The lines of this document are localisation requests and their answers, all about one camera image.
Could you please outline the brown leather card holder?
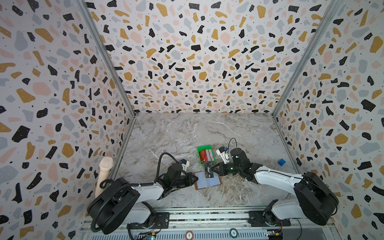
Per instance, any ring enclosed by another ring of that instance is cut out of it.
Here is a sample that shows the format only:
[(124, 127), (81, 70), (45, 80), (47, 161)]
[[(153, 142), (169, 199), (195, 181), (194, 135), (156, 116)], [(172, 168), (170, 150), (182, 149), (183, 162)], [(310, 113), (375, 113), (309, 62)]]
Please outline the brown leather card holder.
[(195, 183), (196, 190), (202, 190), (222, 184), (221, 177), (217, 173), (214, 173), (213, 178), (207, 178), (205, 172), (194, 173), (194, 176), (198, 178), (198, 181)]

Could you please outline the stack of credit cards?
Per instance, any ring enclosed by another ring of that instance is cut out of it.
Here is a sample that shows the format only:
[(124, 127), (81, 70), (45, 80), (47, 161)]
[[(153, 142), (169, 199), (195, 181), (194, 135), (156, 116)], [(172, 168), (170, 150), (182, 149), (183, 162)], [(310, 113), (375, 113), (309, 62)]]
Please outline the stack of credit cards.
[(203, 164), (203, 165), (205, 164), (205, 162), (213, 162), (214, 161), (214, 156), (212, 154), (211, 149), (201, 150), (199, 152), (199, 157), (200, 157), (201, 164)]

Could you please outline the green plastic card tray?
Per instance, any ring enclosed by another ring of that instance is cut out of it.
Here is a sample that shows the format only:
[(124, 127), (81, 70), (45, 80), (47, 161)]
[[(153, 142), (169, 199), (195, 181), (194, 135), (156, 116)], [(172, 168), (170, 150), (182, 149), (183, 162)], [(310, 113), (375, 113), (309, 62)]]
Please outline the green plastic card tray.
[(212, 164), (216, 162), (211, 145), (197, 147), (197, 151), (201, 165), (204, 165), (207, 162), (211, 162)]

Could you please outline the dark green VIP credit card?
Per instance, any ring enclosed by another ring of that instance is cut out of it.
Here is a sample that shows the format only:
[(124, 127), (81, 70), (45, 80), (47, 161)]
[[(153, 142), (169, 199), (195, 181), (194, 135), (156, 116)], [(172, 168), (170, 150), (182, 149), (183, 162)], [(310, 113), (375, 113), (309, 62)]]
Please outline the dark green VIP credit card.
[(213, 174), (213, 171), (212, 171), (212, 163), (211, 162), (205, 162), (204, 167), (205, 167), (206, 178), (207, 179), (213, 178), (214, 174)]

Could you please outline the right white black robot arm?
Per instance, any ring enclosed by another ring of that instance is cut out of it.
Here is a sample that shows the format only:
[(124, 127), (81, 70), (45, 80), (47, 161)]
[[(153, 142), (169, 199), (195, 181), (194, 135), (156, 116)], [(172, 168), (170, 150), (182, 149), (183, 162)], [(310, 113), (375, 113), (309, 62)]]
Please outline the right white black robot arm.
[(251, 163), (240, 148), (229, 150), (220, 147), (216, 151), (222, 162), (212, 167), (219, 176), (239, 175), (248, 182), (268, 185), (293, 196), (289, 200), (273, 200), (261, 215), (261, 223), (276, 226), (283, 220), (308, 219), (324, 226), (338, 211), (339, 200), (327, 185), (312, 172), (303, 175), (270, 169), (262, 164)]

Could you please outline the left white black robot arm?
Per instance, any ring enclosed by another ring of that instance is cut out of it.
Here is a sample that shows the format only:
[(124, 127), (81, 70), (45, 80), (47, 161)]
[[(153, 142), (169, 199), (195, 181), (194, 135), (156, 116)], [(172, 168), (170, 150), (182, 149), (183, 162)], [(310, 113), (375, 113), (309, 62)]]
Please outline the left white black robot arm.
[(157, 212), (149, 201), (164, 199), (175, 191), (193, 186), (198, 180), (179, 162), (169, 166), (165, 174), (160, 175), (157, 170), (155, 180), (150, 183), (134, 184), (119, 178), (89, 205), (91, 231), (108, 235), (122, 224), (142, 229), (155, 227)]

